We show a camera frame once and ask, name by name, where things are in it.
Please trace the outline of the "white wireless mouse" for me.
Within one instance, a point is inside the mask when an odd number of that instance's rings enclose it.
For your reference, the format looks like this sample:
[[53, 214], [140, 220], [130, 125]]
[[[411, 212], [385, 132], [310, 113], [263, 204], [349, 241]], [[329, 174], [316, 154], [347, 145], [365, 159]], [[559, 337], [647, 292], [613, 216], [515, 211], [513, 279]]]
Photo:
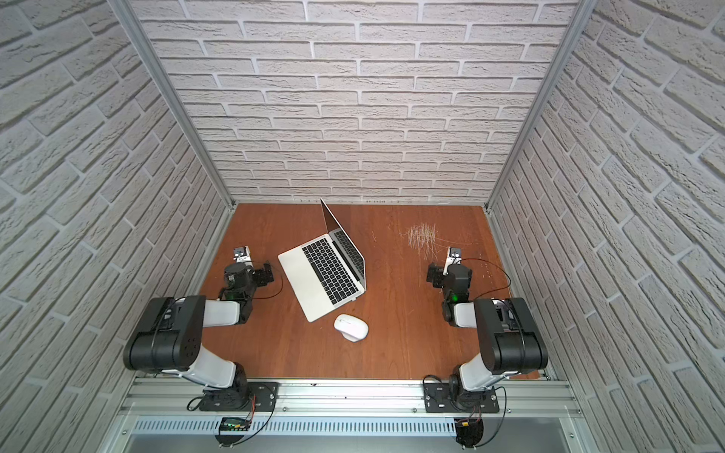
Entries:
[[368, 336], [369, 326], [362, 319], [349, 314], [340, 314], [334, 321], [334, 328], [352, 343], [360, 342]]

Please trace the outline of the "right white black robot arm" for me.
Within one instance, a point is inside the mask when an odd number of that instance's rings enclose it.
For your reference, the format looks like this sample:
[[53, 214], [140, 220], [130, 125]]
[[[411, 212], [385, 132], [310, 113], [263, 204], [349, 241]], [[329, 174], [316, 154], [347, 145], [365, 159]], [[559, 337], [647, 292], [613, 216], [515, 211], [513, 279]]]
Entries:
[[460, 411], [486, 410], [497, 383], [544, 369], [549, 351], [524, 299], [470, 297], [472, 270], [459, 263], [429, 265], [427, 281], [444, 296], [443, 317], [455, 328], [477, 331], [479, 353], [459, 365], [446, 382], [438, 407]]

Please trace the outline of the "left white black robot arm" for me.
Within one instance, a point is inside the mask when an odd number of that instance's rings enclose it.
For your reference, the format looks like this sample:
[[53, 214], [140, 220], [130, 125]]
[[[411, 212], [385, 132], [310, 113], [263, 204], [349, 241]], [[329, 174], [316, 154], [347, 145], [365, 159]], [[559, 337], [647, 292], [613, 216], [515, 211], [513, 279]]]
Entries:
[[203, 387], [188, 411], [250, 411], [259, 407], [241, 364], [225, 360], [202, 344], [205, 328], [245, 324], [256, 291], [274, 281], [271, 264], [248, 262], [227, 266], [225, 286], [217, 299], [201, 296], [151, 299], [122, 356], [131, 371], [167, 374]]

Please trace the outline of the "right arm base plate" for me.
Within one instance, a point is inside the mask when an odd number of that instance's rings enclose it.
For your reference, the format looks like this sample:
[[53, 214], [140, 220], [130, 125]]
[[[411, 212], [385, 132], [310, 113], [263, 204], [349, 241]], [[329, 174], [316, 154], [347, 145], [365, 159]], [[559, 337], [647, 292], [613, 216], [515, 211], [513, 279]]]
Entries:
[[500, 411], [498, 397], [493, 390], [468, 392], [447, 381], [422, 382], [423, 402], [427, 413], [494, 414]]

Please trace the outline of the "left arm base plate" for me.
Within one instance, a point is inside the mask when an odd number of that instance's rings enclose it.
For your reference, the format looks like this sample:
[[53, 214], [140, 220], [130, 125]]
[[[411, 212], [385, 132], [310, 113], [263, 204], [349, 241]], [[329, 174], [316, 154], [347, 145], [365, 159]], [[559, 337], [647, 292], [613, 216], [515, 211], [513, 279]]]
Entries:
[[259, 381], [226, 389], [204, 390], [200, 411], [272, 411], [276, 407], [279, 383]]

